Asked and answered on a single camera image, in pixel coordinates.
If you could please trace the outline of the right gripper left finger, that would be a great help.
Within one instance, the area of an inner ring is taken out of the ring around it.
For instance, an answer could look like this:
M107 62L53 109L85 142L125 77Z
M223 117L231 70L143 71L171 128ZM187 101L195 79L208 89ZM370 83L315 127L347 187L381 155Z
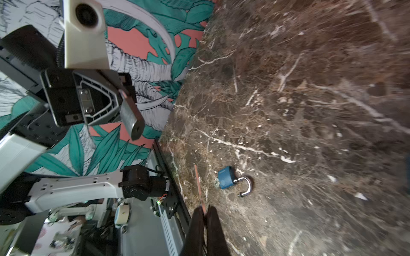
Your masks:
M203 207L197 207L193 212L180 256L203 256L204 231Z

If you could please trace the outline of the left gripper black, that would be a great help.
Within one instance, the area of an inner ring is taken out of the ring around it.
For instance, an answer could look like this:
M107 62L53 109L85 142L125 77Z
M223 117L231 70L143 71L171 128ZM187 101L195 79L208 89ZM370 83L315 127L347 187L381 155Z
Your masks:
M109 69L49 68L41 72L40 78L59 127L118 122L122 103L119 90L136 100L128 73Z

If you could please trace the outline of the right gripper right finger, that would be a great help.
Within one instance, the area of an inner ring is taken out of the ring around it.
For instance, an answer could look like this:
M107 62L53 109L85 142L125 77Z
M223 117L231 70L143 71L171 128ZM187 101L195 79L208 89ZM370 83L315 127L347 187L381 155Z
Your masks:
M206 215L207 251L209 256L230 256L217 209L209 206Z

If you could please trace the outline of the blue padlock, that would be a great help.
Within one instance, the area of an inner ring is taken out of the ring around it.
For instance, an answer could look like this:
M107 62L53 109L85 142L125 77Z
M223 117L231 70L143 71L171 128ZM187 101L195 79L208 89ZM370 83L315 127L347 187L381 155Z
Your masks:
M217 182L220 189L228 189L240 181L247 183L247 189L244 192L238 194L239 197L245 197L249 195L253 190L253 182L248 176L237 177L232 166L227 166L217 173Z

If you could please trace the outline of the dark grey padlock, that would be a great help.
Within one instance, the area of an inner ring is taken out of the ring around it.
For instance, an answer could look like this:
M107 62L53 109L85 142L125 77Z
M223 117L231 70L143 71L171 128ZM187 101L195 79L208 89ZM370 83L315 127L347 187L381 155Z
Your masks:
M145 121L137 108L133 98L129 96L124 90L119 90L122 97L122 105L120 109L121 121L124 124L130 139L138 140L144 131Z

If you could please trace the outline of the silver key of grey padlock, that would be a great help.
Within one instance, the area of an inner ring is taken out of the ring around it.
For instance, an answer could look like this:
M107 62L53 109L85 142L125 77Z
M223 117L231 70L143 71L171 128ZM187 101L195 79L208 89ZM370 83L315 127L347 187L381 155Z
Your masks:
M206 215L207 214L207 209L206 209L206 205L204 203L203 197L202 197L201 182L200 182L200 178L199 178L198 167L197 167L196 164L194 164L194 171L195 171L195 177L196 177L196 184L197 184L197 188L198 188L200 206L202 208L202 211L203 211L204 215Z

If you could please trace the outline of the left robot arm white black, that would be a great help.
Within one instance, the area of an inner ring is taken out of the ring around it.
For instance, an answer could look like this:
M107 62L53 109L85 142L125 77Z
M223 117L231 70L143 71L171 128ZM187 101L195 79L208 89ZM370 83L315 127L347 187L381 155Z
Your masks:
M140 164L120 162L113 172L70 177L71 169L46 160L57 177L26 174L25 170L65 136L87 126L121 121L131 139L142 136L145 123L136 106L129 73L110 69L67 69L63 53L34 26L23 26L1 39L1 69L37 100L1 129L1 225L70 204L101 198L160 197L170 180Z

